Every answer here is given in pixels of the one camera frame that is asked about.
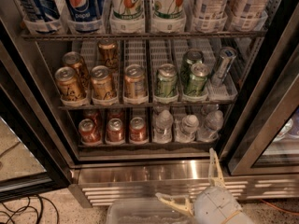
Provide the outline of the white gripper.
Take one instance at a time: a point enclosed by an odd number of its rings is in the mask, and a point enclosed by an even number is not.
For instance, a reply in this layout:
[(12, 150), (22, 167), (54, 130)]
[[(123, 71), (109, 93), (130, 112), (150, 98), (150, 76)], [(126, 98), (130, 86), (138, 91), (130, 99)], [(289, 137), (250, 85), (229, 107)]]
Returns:
[(194, 204), (188, 195), (168, 195), (157, 192), (157, 199), (173, 210), (194, 218), (197, 224), (241, 224), (242, 208), (232, 193), (225, 189), (222, 169), (216, 151), (209, 150), (208, 181), (211, 186), (202, 191)]

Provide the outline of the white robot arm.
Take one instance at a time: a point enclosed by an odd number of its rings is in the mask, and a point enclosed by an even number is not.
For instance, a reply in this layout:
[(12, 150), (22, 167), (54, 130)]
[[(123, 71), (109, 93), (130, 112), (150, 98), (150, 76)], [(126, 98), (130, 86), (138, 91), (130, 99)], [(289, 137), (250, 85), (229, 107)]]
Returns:
[(156, 193), (157, 199), (173, 210), (194, 220), (195, 224), (254, 224), (225, 186), (218, 155), (209, 150), (209, 186), (192, 202), (188, 195)]

